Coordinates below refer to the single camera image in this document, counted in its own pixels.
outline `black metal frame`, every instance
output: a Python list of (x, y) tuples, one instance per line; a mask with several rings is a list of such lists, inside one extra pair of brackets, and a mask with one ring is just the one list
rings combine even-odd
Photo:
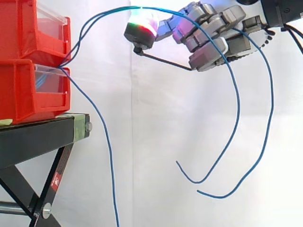
[(303, 1), (261, 0), (269, 27), (284, 27), (284, 24), (301, 18)]
[[(0, 185), (14, 199), (16, 207), (23, 210), (23, 215), (31, 218), (29, 227), (60, 227), (53, 215), (43, 217), (43, 208), (48, 203), (52, 205), (56, 196), (74, 143), (74, 122), (73, 116), (66, 116), (0, 127)], [(87, 114), (85, 123), (89, 123)], [(15, 165), (55, 149), (58, 149), (57, 155), (38, 196)]]

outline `metal rod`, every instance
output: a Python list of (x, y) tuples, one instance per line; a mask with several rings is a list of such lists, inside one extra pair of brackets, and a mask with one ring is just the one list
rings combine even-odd
[(27, 216), (27, 214), (24, 212), (24, 210), (22, 210), (22, 208), (19, 207), (19, 205), (14, 202), (0, 201), (0, 213)]

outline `warning label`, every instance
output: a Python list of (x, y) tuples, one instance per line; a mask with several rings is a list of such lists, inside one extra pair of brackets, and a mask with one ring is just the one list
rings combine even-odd
[(58, 174), (57, 172), (55, 173), (55, 175), (53, 176), (53, 180), (52, 180), (52, 183), (51, 183), (51, 188), (57, 192), (58, 188), (59, 188), (59, 184), (60, 184), (60, 181), (61, 181), (61, 175)]

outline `metal bolt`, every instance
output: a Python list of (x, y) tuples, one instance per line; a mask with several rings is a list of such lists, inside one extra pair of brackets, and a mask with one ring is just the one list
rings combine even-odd
[(85, 123), (85, 131), (91, 132), (92, 129), (93, 129), (93, 124), (90, 123), (90, 122), (86, 122), (86, 123)]
[(44, 205), (42, 209), (42, 217), (44, 219), (48, 219), (51, 214), (52, 214), (52, 205), (50, 203), (47, 203)]
[(284, 10), (284, 13), (290, 13), (290, 8), (286, 8), (286, 9)]

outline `black cable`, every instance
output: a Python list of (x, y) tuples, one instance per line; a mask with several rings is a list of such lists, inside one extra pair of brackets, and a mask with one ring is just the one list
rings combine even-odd
[(150, 59), (153, 59), (153, 60), (156, 60), (156, 61), (160, 61), (160, 62), (168, 64), (168, 65), (176, 66), (178, 68), (181, 68), (181, 69), (184, 69), (184, 70), (187, 70), (187, 71), (193, 71), (193, 69), (191, 69), (189, 67), (186, 67), (186, 66), (183, 66), (183, 65), (179, 65), (177, 63), (174, 63), (174, 62), (171, 62), (171, 61), (168, 61), (168, 60), (164, 60), (162, 58), (158, 58), (158, 57), (146, 54), (146, 53), (143, 52), (143, 50), (142, 50), (141, 47), (135, 46), (134, 52), (136, 54), (140, 55), (140, 56), (143, 56), (143, 57), (147, 57), (147, 58), (150, 58)]
[(150, 59), (154, 59), (154, 60), (157, 60), (157, 61), (166, 63), (166, 64), (169, 64), (169, 65), (172, 65), (172, 66), (176, 66), (176, 67), (179, 67), (179, 68), (184, 69), (184, 70), (193, 71), (193, 69), (191, 69), (191, 68), (189, 68), (189, 67), (186, 67), (186, 66), (183, 66), (183, 65), (179, 65), (179, 64), (177, 64), (177, 63), (174, 63), (174, 62), (171, 62), (171, 61), (168, 61), (168, 60), (164, 60), (164, 59), (162, 59), (162, 58), (157, 58), (157, 57), (155, 57), (155, 56), (152, 56), (152, 55), (149, 55), (149, 54), (146, 54), (146, 53), (143, 53), (142, 56), (143, 56), (143, 57), (150, 58)]
[(301, 53), (303, 54), (303, 47), (300, 44), (300, 41), (297, 39), (297, 37), (295, 36), (295, 34), (293, 33), (293, 31), (290, 28), (287, 28), (287, 31), (289, 32), (289, 34), (292, 36), (292, 38), (294, 39), (295, 43), (298, 45)]
[(303, 33), (300, 32), (298, 29), (296, 29), (295, 27), (291, 26), (291, 25), (284, 25), (285, 28), (287, 29), (291, 29), (292, 31), (296, 32), (302, 39), (303, 39)]

